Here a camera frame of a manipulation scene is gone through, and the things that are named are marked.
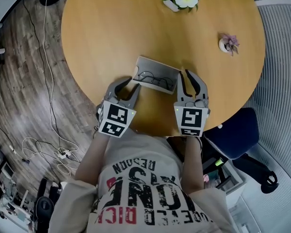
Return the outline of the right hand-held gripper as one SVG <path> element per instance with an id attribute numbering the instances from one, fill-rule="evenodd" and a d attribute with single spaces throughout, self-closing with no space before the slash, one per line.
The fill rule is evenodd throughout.
<path id="1" fill-rule="evenodd" d="M 180 71 L 177 77 L 177 102 L 174 103 L 177 125 L 180 135 L 201 137 L 210 115 L 208 89 L 198 75 L 188 69 L 185 72 L 195 90 L 195 99 L 187 93 Z"/>

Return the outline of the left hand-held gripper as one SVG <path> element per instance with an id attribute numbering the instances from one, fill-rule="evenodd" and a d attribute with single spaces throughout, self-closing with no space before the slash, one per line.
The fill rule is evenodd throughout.
<path id="1" fill-rule="evenodd" d="M 103 100 L 98 109 L 98 131 L 100 133 L 120 138 L 136 116 L 133 108 L 141 90 L 140 84 L 134 86 L 125 100 L 116 98 L 130 81 L 131 77 L 123 77 L 108 86 L 107 97 L 110 99 Z"/>

